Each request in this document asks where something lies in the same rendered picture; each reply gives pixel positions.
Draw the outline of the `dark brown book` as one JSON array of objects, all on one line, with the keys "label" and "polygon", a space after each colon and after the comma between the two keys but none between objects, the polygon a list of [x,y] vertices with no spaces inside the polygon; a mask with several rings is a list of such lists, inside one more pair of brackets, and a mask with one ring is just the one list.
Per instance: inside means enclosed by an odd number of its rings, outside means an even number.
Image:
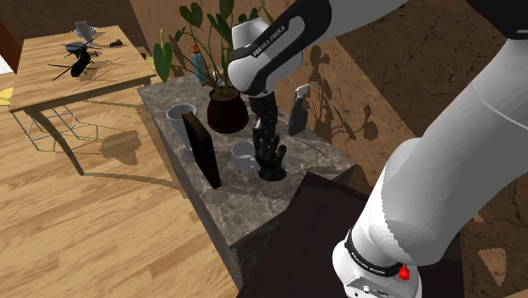
[{"label": "dark brown book", "polygon": [[221,186],[212,137],[201,121],[192,113],[182,115],[195,161],[213,189]]}]

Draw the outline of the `green plant in brown pot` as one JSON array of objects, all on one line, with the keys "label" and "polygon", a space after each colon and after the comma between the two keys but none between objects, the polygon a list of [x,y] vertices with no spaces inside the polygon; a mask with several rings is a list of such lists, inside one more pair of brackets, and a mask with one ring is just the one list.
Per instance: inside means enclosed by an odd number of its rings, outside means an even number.
[{"label": "green plant in brown pot", "polygon": [[[189,7],[179,8],[181,17],[187,22],[187,26],[178,30],[173,36],[179,41],[184,35],[195,38],[193,29],[199,30],[204,19],[210,22],[209,31],[216,31],[221,36],[219,51],[221,57],[215,60],[212,56],[211,45],[203,44],[194,40],[204,58],[206,65],[207,81],[203,86],[210,86],[210,101],[207,106],[206,116],[209,127],[216,132],[231,134],[242,130],[249,121],[249,115],[241,93],[237,91],[228,77],[228,55],[234,50],[233,29],[234,0],[219,0],[220,12],[216,15],[204,14],[200,4],[192,3]],[[167,81],[171,70],[175,67],[173,58],[183,58],[190,62],[189,69],[179,65],[178,69],[188,70],[192,74],[193,64],[180,50],[174,50],[172,44],[161,41],[154,45],[153,61],[157,75],[162,81]]]}]

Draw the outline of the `dark maroon robot stand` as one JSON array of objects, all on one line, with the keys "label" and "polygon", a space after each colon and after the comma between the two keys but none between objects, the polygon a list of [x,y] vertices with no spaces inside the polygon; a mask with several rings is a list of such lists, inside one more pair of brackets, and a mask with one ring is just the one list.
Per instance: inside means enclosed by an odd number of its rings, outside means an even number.
[{"label": "dark maroon robot stand", "polygon": [[306,173],[237,298],[348,298],[332,254],[367,199]]}]

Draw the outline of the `grey marble cabinet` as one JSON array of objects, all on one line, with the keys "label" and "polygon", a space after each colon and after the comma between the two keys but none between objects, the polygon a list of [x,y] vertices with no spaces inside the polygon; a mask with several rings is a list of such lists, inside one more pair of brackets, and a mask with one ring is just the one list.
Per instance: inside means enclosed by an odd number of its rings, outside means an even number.
[{"label": "grey marble cabinet", "polygon": [[354,162],[311,130],[290,136],[288,118],[278,115],[277,132],[288,150],[283,160],[285,179],[268,182],[256,170],[241,173],[234,167],[231,148],[252,137],[249,125],[231,135],[211,133],[221,185],[214,189],[194,162],[186,162],[184,144],[167,117],[178,104],[196,107],[197,117],[206,122],[209,88],[187,75],[139,88],[138,92],[153,117],[174,172],[190,198],[218,254],[237,287],[249,276],[283,212],[305,174],[312,172],[346,184]]}]

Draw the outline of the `wooden table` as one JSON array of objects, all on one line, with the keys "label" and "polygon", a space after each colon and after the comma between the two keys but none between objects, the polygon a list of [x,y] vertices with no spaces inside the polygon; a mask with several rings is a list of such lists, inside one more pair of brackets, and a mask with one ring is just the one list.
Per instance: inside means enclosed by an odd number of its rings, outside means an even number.
[{"label": "wooden table", "polygon": [[78,78],[53,64],[76,61],[64,45],[75,41],[75,33],[63,33],[24,40],[14,83],[10,113],[25,112],[62,147],[79,174],[84,171],[67,141],[43,112],[137,86],[146,86],[155,77],[129,38],[117,25],[96,30],[99,55],[88,72]]}]

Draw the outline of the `blue soap dispenser bottle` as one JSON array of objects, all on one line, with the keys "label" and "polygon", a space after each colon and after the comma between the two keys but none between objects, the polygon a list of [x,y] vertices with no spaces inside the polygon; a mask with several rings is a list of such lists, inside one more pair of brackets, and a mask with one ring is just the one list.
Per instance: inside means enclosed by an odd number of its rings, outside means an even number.
[{"label": "blue soap dispenser bottle", "polygon": [[189,45],[189,48],[192,49],[191,62],[193,64],[195,78],[200,84],[205,85],[207,77],[204,58],[201,56],[201,52],[196,44]]}]

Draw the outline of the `grey spray bottle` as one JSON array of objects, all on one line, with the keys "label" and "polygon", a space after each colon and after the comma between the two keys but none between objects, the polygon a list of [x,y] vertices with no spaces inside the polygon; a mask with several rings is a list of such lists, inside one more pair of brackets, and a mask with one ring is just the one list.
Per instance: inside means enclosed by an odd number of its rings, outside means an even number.
[{"label": "grey spray bottle", "polygon": [[295,89],[294,105],[289,115],[289,135],[297,135],[306,128],[308,112],[303,108],[303,102],[309,86],[309,84],[305,84]]}]

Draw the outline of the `tall grey cup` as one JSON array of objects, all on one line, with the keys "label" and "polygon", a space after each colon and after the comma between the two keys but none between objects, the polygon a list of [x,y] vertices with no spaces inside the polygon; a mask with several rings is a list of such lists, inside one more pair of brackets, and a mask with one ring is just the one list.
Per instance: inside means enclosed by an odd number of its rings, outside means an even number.
[{"label": "tall grey cup", "polygon": [[195,157],[192,152],[192,147],[190,144],[189,137],[183,121],[183,115],[185,113],[192,113],[196,115],[196,107],[192,104],[181,103],[175,106],[172,106],[166,113],[167,118],[171,122],[172,126],[176,129],[176,132],[180,140],[184,143],[184,148],[181,150],[181,157],[186,162],[194,162]]}]

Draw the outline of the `black hand figure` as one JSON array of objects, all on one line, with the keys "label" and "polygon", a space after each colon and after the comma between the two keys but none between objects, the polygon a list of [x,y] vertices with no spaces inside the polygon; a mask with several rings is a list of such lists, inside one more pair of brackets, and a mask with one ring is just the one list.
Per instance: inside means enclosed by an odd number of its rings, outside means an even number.
[{"label": "black hand figure", "polygon": [[260,165],[258,174],[266,181],[279,181],[286,177],[282,162],[287,147],[280,145],[279,142],[279,135],[271,137],[263,129],[253,129],[255,158]]}]

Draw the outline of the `white mug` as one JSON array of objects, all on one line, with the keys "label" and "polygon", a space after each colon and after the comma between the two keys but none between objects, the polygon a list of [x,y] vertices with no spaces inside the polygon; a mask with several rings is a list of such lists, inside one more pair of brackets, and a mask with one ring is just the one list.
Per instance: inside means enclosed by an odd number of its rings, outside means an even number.
[{"label": "white mug", "polygon": [[239,141],[231,148],[235,169],[249,172],[257,165],[256,150],[252,141]]}]

